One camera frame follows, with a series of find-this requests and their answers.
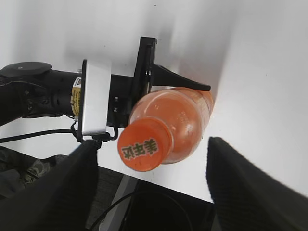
yellow label sticker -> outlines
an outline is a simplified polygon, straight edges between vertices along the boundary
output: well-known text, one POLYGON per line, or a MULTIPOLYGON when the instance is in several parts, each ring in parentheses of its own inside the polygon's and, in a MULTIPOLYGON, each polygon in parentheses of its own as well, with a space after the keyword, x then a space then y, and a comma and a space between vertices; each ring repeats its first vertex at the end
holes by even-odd
POLYGON ((75 82, 73 84, 72 96, 71 96, 71 106, 75 116, 79 115, 80 95, 81 95, 81 78, 78 77, 75 79, 75 82))

black metal bracket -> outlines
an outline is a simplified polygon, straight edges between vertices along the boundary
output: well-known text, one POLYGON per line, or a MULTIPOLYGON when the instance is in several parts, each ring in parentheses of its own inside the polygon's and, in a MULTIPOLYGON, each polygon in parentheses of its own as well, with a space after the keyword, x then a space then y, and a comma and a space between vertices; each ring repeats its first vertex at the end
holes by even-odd
MULTIPOLYGON (((133 106, 152 86, 186 87, 210 91, 211 86, 184 78, 163 66, 154 64, 156 38, 141 37, 134 77, 111 75, 109 107, 117 113, 119 127, 125 128, 133 106)), ((112 127, 112 113, 108 113, 107 125, 112 127)))

bottle label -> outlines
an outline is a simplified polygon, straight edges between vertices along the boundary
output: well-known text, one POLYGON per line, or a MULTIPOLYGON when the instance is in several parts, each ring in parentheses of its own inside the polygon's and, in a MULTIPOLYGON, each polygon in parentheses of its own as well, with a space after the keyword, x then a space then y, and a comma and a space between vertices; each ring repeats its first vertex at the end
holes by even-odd
POLYGON ((135 143, 134 145, 130 145, 128 147, 121 148, 124 158, 127 160, 138 158, 143 155, 150 155, 158 152, 158 145, 154 138, 150 138, 149 140, 145 140, 143 143, 135 143))

orange liquid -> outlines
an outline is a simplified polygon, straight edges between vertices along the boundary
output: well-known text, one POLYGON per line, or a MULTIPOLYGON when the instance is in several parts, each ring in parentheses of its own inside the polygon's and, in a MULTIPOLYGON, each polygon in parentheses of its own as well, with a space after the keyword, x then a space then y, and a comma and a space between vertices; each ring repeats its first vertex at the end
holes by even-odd
POLYGON ((162 121, 173 137, 173 149, 162 162, 170 164, 183 160, 196 149, 210 113, 201 93, 175 88, 145 95, 135 105, 129 123, 146 117, 162 121))

gray floor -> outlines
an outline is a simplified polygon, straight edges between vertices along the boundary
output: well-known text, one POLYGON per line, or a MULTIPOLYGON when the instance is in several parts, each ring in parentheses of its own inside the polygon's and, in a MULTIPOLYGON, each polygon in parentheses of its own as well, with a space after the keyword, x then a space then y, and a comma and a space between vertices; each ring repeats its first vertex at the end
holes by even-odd
POLYGON ((92 209, 89 214, 86 228, 89 228, 100 214, 111 205, 122 177, 123 174, 121 173, 99 167, 97 193, 92 203, 92 209))

